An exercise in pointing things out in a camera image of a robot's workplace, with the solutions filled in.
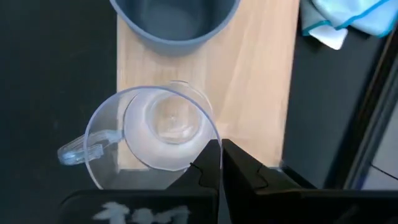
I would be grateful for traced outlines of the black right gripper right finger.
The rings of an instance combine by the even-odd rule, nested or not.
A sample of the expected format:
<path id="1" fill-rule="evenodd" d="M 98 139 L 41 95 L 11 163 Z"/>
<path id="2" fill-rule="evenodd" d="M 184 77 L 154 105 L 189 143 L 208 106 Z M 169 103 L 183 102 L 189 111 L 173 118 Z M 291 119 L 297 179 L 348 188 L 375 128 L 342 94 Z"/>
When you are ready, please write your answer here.
<path id="1" fill-rule="evenodd" d="M 398 191 L 309 188 L 229 139 L 222 145 L 233 224 L 398 224 Z"/>

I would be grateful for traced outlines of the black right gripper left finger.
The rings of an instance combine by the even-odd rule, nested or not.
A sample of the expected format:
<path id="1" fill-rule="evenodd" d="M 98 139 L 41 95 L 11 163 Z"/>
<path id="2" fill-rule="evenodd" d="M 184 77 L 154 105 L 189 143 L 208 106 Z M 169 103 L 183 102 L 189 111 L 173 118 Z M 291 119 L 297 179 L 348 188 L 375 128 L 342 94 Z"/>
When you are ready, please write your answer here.
<path id="1" fill-rule="evenodd" d="M 84 190 L 67 197 L 58 224 L 217 224 L 221 146 L 208 142 L 165 190 Z"/>

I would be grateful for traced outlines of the clear plastic cup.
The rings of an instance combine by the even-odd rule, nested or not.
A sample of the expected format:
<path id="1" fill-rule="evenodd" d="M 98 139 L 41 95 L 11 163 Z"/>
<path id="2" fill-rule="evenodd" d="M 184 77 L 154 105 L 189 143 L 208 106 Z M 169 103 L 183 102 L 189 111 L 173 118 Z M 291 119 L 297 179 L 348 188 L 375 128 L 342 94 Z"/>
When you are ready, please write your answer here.
<path id="1" fill-rule="evenodd" d="M 217 177 L 222 144 L 206 95 L 189 83 L 120 91 L 62 146 L 61 164 L 84 164 L 99 189 L 163 190 L 195 175 Z"/>

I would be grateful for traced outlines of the grey mug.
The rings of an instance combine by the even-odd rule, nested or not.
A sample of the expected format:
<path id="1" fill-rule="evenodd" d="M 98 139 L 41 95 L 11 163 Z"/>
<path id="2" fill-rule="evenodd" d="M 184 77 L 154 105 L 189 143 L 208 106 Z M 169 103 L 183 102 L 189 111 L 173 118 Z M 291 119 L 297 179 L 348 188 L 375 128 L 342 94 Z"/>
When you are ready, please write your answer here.
<path id="1" fill-rule="evenodd" d="M 241 0 L 109 0 L 116 13 L 152 51 L 188 55 L 222 31 Z"/>

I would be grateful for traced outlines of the light blue cloth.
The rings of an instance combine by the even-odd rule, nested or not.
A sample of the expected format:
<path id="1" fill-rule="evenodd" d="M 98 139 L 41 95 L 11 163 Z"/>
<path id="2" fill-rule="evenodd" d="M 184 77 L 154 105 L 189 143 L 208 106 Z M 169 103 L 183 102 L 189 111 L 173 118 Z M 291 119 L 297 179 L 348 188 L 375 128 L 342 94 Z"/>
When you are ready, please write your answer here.
<path id="1" fill-rule="evenodd" d="M 331 49 L 343 46 L 348 27 L 384 37 L 398 21 L 398 0 L 300 0 L 302 35 Z"/>

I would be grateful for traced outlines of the black aluminium table frame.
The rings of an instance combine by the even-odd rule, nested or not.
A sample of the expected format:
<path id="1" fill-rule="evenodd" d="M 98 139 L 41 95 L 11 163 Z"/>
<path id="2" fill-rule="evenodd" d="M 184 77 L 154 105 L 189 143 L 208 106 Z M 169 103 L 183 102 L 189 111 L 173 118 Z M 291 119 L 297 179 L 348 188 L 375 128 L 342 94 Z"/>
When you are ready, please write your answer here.
<path id="1" fill-rule="evenodd" d="M 349 122 L 324 189 L 359 189 L 398 104 L 398 24 L 387 36 Z"/>

